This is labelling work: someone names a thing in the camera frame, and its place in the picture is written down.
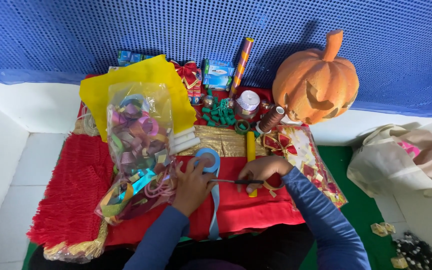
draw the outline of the red and gold bow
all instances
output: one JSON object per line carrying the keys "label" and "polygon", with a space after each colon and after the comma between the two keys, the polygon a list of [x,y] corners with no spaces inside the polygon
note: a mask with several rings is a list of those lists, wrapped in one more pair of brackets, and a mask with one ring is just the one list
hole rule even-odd
{"label": "red and gold bow", "polygon": [[170,62],[174,65],[174,69],[181,77],[181,82],[186,85],[186,89],[191,89],[199,82],[198,77],[196,77],[198,67],[195,61],[188,61],[183,66],[180,66],[175,60],[171,60]]}
{"label": "red and gold bow", "polygon": [[262,138],[262,144],[278,156],[287,157],[288,155],[298,154],[296,147],[291,142],[291,138],[281,133],[278,133],[277,139],[265,134]]}

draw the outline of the blue perforated wall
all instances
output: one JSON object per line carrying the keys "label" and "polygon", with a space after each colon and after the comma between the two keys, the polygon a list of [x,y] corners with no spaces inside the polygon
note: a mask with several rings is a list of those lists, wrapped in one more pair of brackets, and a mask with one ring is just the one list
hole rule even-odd
{"label": "blue perforated wall", "polygon": [[432,0],[0,0],[0,82],[78,84],[121,49],[237,62],[252,37],[242,85],[270,88],[336,28],[360,80],[352,109],[432,116]]}

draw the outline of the green floor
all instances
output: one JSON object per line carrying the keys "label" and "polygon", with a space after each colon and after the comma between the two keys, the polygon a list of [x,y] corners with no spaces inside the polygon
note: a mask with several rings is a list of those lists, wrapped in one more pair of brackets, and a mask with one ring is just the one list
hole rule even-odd
{"label": "green floor", "polygon": [[[350,163],[352,150],[343,146],[319,146],[319,153],[329,171],[343,191],[349,203],[341,208],[341,212],[356,229],[368,252],[369,262],[373,270],[393,269],[390,259],[396,255],[396,248],[390,236],[380,237],[371,232],[370,225],[383,222],[383,217],[374,199],[369,198],[346,177],[346,169]],[[27,262],[36,246],[29,244],[23,270],[27,270]],[[316,244],[306,256],[300,270],[316,270]]]}

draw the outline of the jack-o'-lantern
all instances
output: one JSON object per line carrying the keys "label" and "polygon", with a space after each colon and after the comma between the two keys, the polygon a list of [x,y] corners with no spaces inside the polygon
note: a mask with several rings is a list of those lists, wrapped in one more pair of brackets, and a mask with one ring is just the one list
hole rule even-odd
{"label": "jack-o'-lantern", "polygon": [[356,99],[360,86],[354,65],[336,56],[343,30],[326,34],[324,51],[299,51],[279,66],[273,82],[273,97],[293,121],[322,122],[344,113]]}

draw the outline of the scissors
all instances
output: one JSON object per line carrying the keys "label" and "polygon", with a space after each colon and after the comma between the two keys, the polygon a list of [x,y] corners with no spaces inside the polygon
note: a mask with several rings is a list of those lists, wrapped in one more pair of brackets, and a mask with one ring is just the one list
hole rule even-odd
{"label": "scissors", "polygon": [[265,181],[262,180],[220,180],[220,179],[212,179],[210,182],[228,182],[228,183],[234,183],[234,184],[243,184],[243,185],[249,185],[249,184],[263,184]]}

